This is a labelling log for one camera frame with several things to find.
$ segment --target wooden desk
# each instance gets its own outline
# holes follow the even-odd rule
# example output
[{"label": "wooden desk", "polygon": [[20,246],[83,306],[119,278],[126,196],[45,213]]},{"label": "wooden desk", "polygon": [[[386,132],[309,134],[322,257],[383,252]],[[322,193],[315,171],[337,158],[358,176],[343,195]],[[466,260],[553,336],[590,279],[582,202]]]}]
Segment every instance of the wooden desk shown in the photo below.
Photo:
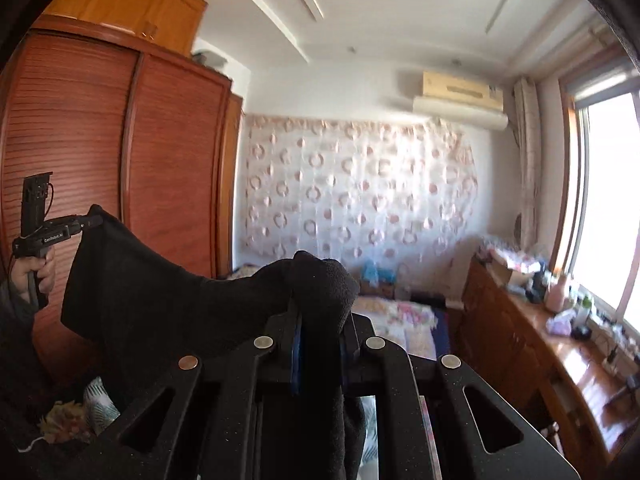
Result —
[{"label": "wooden desk", "polygon": [[552,314],[502,286],[471,261],[458,331],[462,358],[526,418],[539,394],[560,425],[569,462],[583,479],[597,478],[630,436],[638,406],[630,397],[607,406],[622,383],[602,368],[597,346],[549,335],[545,323]]}]

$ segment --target ceiling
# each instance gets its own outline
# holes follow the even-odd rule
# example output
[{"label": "ceiling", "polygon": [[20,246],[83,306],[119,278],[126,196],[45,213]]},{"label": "ceiling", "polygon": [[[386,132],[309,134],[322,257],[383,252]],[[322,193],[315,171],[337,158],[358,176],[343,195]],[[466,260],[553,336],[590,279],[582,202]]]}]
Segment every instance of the ceiling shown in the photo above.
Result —
[{"label": "ceiling", "polygon": [[586,0],[206,0],[199,36],[249,69],[380,59],[496,81],[531,70],[585,24]]}]

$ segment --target beige curtain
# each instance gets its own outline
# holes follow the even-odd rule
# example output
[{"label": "beige curtain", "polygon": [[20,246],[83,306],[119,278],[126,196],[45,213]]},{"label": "beige curtain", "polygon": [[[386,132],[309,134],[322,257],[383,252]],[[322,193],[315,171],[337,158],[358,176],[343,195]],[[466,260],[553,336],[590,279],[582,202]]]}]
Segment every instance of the beige curtain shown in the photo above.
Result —
[{"label": "beige curtain", "polygon": [[538,239],[538,193],[540,192],[540,109],[536,85],[528,78],[519,79],[514,85],[517,132],[520,147],[521,234],[520,247],[530,249]]}]

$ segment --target wooden tabletop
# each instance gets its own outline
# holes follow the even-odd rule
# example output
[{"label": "wooden tabletop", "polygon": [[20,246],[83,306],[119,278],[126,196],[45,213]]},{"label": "wooden tabletop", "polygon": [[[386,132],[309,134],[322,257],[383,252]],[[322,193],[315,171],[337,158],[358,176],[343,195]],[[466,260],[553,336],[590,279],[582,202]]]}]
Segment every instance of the wooden tabletop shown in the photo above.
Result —
[{"label": "wooden tabletop", "polygon": [[[500,279],[490,269],[487,270],[497,285],[502,286]],[[623,383],[602,367],[604,355],[596,344],[590,340],[577,341],[571,337],[550,335],[545,324],[554,314],[545,310],[542,304],[529,303],[521,296],[505,293],[546,344],[556,369],[574,391],[591,433],[600,436],[608,460],[613,459],[635,427],[640,415],[638,405],[631,396],[607,405]]]}]

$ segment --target device handle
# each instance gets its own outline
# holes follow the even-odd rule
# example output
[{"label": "device handle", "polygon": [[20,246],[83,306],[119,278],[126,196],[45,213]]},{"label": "device handle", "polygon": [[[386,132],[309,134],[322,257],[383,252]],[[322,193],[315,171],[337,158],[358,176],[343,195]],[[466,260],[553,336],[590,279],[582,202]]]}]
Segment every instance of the device handle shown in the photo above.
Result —
[{"label": "device handle", "polygon": [[[36,254],[37,258],[44,258],[49,252],[48,247],[44,247]],[[29,303],[36,306],[38,309],[45,308],[49,304],[49,298],[46,294],[40,291],[41,278],[38,277],[35,270],[30,270],[27,275],[27,282],[29,287]]]}]

